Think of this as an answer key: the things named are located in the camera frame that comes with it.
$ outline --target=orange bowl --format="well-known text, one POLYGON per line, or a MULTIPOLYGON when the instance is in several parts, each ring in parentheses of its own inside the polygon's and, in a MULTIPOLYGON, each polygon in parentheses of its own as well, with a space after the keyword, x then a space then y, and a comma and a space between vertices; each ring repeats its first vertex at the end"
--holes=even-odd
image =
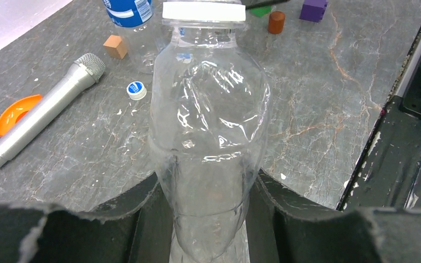
POLYGON ((31 95, 10 105, 0 116, 0 137, 4 136, 43 96, 31 95))

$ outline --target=microphone mesh grille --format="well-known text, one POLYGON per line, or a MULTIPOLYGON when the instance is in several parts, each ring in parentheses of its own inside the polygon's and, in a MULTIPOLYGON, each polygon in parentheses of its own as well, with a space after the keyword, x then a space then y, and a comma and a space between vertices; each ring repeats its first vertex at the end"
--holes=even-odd
POLYGON ((83 64, 87 69, 89 69, 93 73, 93 78, 96 80, 96 82, 99 81, 99 78, 106 71, 106 65, 104 62, 98 56, 92 53, 86 53, 82 55, 75 62, 83 64))

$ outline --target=microphone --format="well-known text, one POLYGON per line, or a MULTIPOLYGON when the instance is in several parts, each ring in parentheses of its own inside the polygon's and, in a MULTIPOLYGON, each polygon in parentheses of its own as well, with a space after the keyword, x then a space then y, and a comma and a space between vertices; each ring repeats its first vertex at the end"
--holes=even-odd
POLYGON ((98 83, 105 70, 102 60, 94 54, 77 59, 62 80, 0 138, 0 167, 23 150, 76 96, 98 83))

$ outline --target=barcode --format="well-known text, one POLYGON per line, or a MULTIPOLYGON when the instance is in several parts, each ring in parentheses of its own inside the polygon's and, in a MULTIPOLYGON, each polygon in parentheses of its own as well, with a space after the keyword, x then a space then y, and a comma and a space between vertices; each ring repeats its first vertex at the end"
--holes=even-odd
POLYGON ((147 0, 136 0, 136 8, 138 9, 139 16, 143 22, 146 22, 152 16, 151 6, 147 0))

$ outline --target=marble tabletop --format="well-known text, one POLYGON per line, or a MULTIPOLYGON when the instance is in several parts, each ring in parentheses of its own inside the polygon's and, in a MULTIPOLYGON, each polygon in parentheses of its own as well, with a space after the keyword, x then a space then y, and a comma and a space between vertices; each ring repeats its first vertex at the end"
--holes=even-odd
MULTIPOLYGON (((277 6, 285 30, 247 16, 239 45, 272 81, 274 114, 263 169, 334 208, 421 25, 421 0, 331 0, 319 23, 298 19, 302 1, 277 6)), ((0 114, 46 94, 84 53, 107 73, 0 169, 0 202, 56 202, 89 210, 152 172, 146 138, 152 77, 102 47, 115 33, 99 0, 74 0, 0 51, 0 114), (134 80, 149 89, 132 101, 134 80)))

